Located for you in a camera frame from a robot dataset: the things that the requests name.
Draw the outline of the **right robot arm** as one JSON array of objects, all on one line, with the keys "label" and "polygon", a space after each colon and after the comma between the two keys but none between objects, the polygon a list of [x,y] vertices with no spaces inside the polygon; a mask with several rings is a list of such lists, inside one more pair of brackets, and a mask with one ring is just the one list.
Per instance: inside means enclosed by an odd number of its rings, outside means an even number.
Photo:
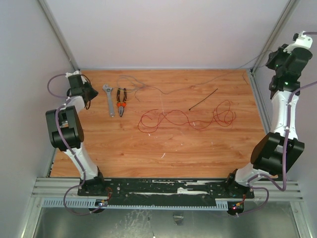
[{"label": "right robot arm", "polygon": [[298,43],[284,44],[268,56],[266,67],[275,74],[269,84],[273,118],[269,133],[255,146],[251,161],[243,168],[230,173],[225,184],[225,193],[237,197],[252,183],[272,176],[282,176],[285,191],[287,172],[303,153],[305,145],[298,140],[295,128],[296,106],[302,87],[299,78],[313,54],[309,46]]}]

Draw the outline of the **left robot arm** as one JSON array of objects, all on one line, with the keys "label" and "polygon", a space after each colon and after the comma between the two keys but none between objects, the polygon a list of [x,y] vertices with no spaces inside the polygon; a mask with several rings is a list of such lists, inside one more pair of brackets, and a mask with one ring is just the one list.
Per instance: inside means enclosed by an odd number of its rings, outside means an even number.
[{"label": "left robot arm", "polygon": [[80,173],[79,196],[105,193],[106,183],[98,166],[91,160],[84,146],[84,131],[79,112],[89,109],[91,100],[98,92],[92,87],[87,76],[81,71],[54,76],[68,79],[70,88],[66,92],[65,103],[60,109],[46,112],[46,122],[51,145],[65,153]]}]

